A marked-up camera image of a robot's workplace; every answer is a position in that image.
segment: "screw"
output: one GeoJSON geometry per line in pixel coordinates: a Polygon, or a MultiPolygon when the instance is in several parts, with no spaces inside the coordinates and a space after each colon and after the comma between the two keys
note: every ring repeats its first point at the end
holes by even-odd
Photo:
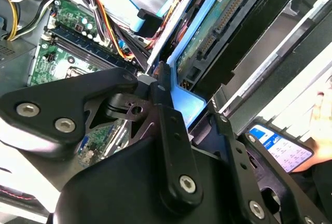
{"type": "Polygon", "coordinates": [[[248,138],[251,142],[253,142],[253,143],[256,142],[256,139],[254,138],[254,136],[248,134],[248,138]]]}
{"type": "Polygon", "coordinates": [[[196,191],[195,182],[191,177],[186,175],[180,177],[180,186],[189,194],[193,194],[196,191]]]}
{"type": "Polygon", "coordinates": [[[56,121],[55,127],[60,132],[70,133],[75,130],[76,125],[71,119],[61,118],[56,121]]]}
{"type": "Polygon", "coordinates": [[[123,77],[124,77],[124,79],[126,79],[126,80],[130,80],[130,81],[133,80],[133,78],[132,78],[130,75],[128,75],[128,74],[124,74],[123,77]]]}
{"type": "Polygon", "coordinates": [[[39,114],[40,109],[35,104],[22,103],[16,107],[16,112],[23,117],[35,117],[39,114]]]}
{"type": "Polygon", "coordinates": [[[260,220],[263,220],[265,218],[265,213],[264,210],[261,208],[261,206],[255,202],[255,201],[250,201],[249,202],[249,207],[251,212],[260,220]]]}
{"type": "Polygon", "coordinates": [[[225,116],[221,116],[220,118],[222,119],[223,122],[227,123],[228,120],[225,116]]]}
{"type": "Polygon", "coordinates": [[[308,216],[305,217],[305,221],[307,224],[315,224],[308,216]]]}
{"type": "Polygon", "coordinates": [[[166,89],[165,89],[163,86],[161,86],[161,85],[158,85],[158,88],[159,88],[160,90],[162,90],[162,91],[166,91],[166,89]]]}

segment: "red wire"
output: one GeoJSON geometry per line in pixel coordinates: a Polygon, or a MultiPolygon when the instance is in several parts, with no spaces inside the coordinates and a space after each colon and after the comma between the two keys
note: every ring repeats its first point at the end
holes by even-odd
{"type": "Polygon", "coordinates": [[[2,190],[2,189],[0,189],[0,192],[6,193],[6,194],[10,195],[11,197],[15,197],[15,198],[21,199],[21,200],[35,200],[36,199],[36,198],[19,197],[19,196],[15,195],[15,194],[9,193],[9,192],[7,192],[5,190],[2,190]]]}

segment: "yellow wire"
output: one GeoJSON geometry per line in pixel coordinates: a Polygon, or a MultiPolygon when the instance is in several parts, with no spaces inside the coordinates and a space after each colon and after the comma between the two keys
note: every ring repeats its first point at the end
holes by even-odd
{"type": "Polygon", "coordinates": [[[17,16],[16,8],[15,8],[13,2],[11,2],[10,0],[8,0],[8,2],[9,2],[10,7],[11,7],[12,18],[13,18],[12,29],[11,29],[9,37],[7,38],[7,40],[10,41],[10,40],[12,40],[15,37],[16,32],[17,32],[18,16],[17,16]]]}

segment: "blue plastic bracket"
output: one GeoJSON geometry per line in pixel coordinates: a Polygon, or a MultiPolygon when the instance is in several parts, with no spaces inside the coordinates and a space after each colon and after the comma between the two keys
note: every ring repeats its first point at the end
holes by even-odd
{"type": "Polygon", "coordinates": [[[184,35],[181,42],[177,45],[177,47],[167,61],[167,63],[171,67],[171,94],[174,108],[182,113],[186,127],[189,127],[198,117],[198,115],[204,110],[204,108],[206,107],[206,101],[178,85],[176,60],[180,57],[182,52],[187,47],[188,43],[194,36],[195,32],[203,22],[205,16],[208,14],[215,1],[216,0],[205,0],[201,9],[194,18],[192,24],[188,28],[186,34],[184,35]]]}

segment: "motherboard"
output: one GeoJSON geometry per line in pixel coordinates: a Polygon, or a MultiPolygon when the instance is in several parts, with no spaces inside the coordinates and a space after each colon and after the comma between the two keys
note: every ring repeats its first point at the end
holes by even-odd
{"type": "MultiPolygon", "coordinates": [[[[100,40],[94,17],[67,0],[56,0],[29,74],[28,86],[122,67],[135,74],[139,67],[118,55],[112,45],[100,40]]],[[[86,135],[78,149],[78,162],[90,166],[128,144],[128,123],[116,120],[110,126],[86,135]]]]}

